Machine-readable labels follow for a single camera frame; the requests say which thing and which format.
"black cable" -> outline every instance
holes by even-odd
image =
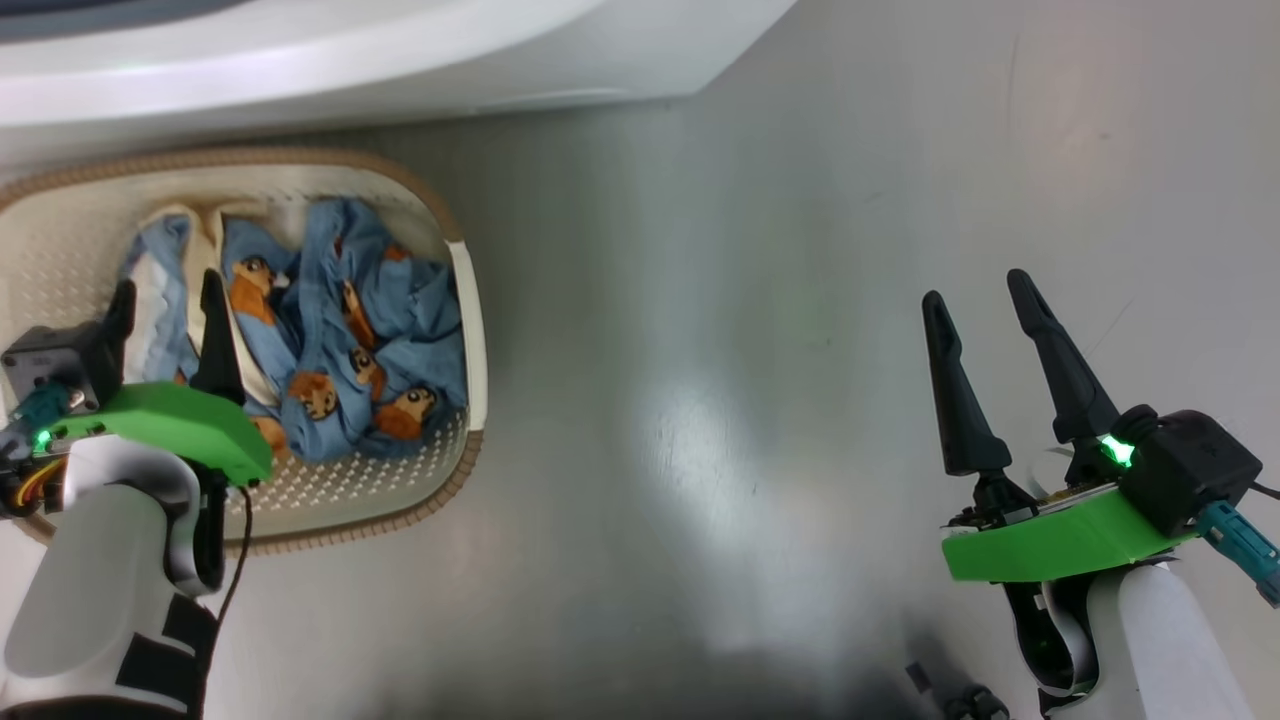
[[[241,556],[236,561],[236,573],[232,574],[232,584],[227,587],[227,597],[223,598],[223,609],[218,611],[218,632],[221,634],[223,620],[227,619],[227,609],[232,606],[232,597],[236,596],[236,588],[239,587],[241,573],[244,571],[244,559],[248,557],[248,543],[253,538],[253,502],[248,497],[248,491],[244,488],[236,488],[241,492],[241,497],[244,498],[244,539],[241,541]]]
[[[1270,497],[1271,500],[1280,500],[1280,489],[1272,489],[1267,486],[1261,486],[1258,483],[1249,483],[1249,489],[1256,489],[1262,495]]]

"glowing green light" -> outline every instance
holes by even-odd
[[[1125,445],[1111,436],[1102,436],[1102,451],[1107,454],[1117,465],[1133,468],[1133,446]]]

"white plastic basket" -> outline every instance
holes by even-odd
[[[470,405],[411,459],[276,461],[273,480],[252,491],[251,553],[347,542],[417,523],[471,474],[484,439],[488,378],[480,297],[462,233],[439,196],[394,163],[343,150],[210,150],[61,170],[0,188],[0,347],[32,325],[100,316],[138,223],[164,205],[265,201],[276,237],[297,245],[306,206],[339,195],[374,206],[415,255],[453,265]],[[12,407],[12,389],[4,392]],[[22,525],[47,542],[56,515],[37,514]],[[228,503],[228,546],[238,546],[243,528],[237,496]]]

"green led light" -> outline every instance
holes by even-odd
[[[1125,445],[1111,436],[1102,436],[1102,451],[1116,461],[1117,465],[1133,468],[1133,446]]]
[[[49,430],[40,430],[36,433],[36,452],[44,452],[49,447],[50,441],[54,439],[54,433]]]

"blue cloth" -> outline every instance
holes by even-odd
[[[129,279],[138,261],[150,256],[165,273],[160,287],[164,307],[154,328],[155,340],[143,351],[146,382],[172,382],[179,370],[189,378],[200,363],[187,337],[187,284],[182,274],[189,234],[191,222],[186,215],[165,215],[142,228],[120,266],[120,279]]]
[[[247,220],[228,222],[225,237],[232,310],[280,388],[280,407],[269,410],[294,455],[410,455],[466,406],[452,273],[410,258],[372,209],[314,204],[297,254]]]

